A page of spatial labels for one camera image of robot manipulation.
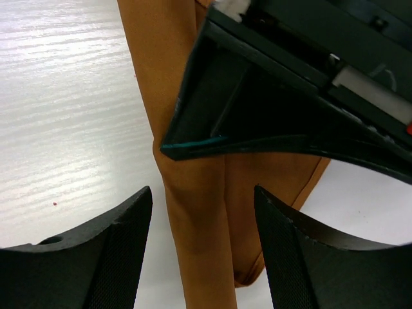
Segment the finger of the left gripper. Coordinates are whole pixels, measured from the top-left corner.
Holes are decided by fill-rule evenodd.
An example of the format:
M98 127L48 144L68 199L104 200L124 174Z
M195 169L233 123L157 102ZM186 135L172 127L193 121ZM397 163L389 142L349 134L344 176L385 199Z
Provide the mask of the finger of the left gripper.
M160 149L173 160L297 153L411 182L400 126L342 86L319 88L212 21L189 57Z

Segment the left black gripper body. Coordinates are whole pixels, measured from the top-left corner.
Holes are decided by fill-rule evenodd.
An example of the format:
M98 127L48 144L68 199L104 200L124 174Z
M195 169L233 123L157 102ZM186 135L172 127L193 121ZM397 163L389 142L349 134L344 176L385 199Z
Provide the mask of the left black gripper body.
M205 31L294 88L267 135L411 143L410 1L217 1Z

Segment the orange-brown cloth napkin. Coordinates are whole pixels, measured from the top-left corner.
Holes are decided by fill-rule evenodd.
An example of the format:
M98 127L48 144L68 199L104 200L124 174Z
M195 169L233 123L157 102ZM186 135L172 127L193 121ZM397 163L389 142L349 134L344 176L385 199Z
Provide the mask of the orange-brown cloth napkin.
M300 209L329 159L288 153L229 154L175 162L160 152L187 58L208 1L119 1L188 308L235 308L235 290L265 267L254 214L262 185Z

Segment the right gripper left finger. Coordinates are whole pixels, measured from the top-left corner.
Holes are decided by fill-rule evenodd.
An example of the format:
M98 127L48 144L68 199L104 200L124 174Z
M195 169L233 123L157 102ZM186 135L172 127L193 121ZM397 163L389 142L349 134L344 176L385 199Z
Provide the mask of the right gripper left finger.
M1 308L133 308L152 206L143 187L73 229L1 249Z

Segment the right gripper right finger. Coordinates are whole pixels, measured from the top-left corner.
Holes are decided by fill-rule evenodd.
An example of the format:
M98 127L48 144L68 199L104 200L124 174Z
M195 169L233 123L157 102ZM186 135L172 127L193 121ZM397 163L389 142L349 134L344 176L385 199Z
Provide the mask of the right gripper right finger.
M341 232L254 189L274 308L411 308L411 244Z

